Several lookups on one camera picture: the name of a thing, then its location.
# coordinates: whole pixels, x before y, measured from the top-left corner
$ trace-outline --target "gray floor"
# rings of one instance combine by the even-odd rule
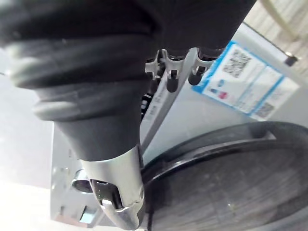
[[[300,60],[293,69],[308,79],[308,0],[271,1],[285,21],[299,34],[299,39],[291,40],[258,1],[245,22],[283,51],[298,57]]]

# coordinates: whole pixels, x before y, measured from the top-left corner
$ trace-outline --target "white wall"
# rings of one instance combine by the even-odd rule
[[[85,231],[49,218],[49,189],[0,180],[0,230],[7,231]],[[93,231],[120,231],[95,227]]]

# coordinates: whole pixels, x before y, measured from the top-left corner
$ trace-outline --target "black rubber tip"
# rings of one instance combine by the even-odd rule
[[[171,70],[167,80],[167,90],[171,93],[176,92],[179,85],[179,78],[177,77],[177,70]]]
[[[199,74],[194,75],[193,73],[191,73],[188,77],[188,82],[191,85],[195,86],[200,83],[201,79],[202,79],[202,75],[199,75]]]

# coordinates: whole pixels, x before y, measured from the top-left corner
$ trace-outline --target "qr code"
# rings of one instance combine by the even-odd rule
[[[230,74],[234,78],[238,78],[251,60],[246,54],[239,49],[235,49],[227,64],[223,67],[223,71]]]
[[[261,118],[266,118],[275,109],[275,107],[269,103],[264,103],[259,110],[257,110],[256,115]]]

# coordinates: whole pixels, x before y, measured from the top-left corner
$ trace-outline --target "blue and white sticker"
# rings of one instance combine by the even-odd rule
[[[265,121],[299,88],[290,78],[231,41],[201,82],[192,86],[246,115]]]

